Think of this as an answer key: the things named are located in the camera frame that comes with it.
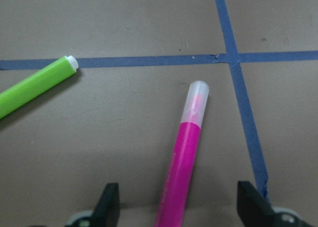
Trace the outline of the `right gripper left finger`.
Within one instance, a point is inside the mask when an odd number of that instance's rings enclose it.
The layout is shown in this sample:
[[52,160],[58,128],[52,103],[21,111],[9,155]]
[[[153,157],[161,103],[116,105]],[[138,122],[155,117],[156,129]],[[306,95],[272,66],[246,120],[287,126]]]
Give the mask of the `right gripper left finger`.
[[119,184],[108,183],[94,210],[72,215],[66,227],[116,227],[120,217]]

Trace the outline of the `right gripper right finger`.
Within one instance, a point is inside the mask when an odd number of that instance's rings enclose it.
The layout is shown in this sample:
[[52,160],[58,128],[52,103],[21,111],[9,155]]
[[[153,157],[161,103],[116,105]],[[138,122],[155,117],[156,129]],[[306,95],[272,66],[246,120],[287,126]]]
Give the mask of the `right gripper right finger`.
[[296,212],[273,207],[248,181],[237,184],[237,213],[245,227],[310,227]]

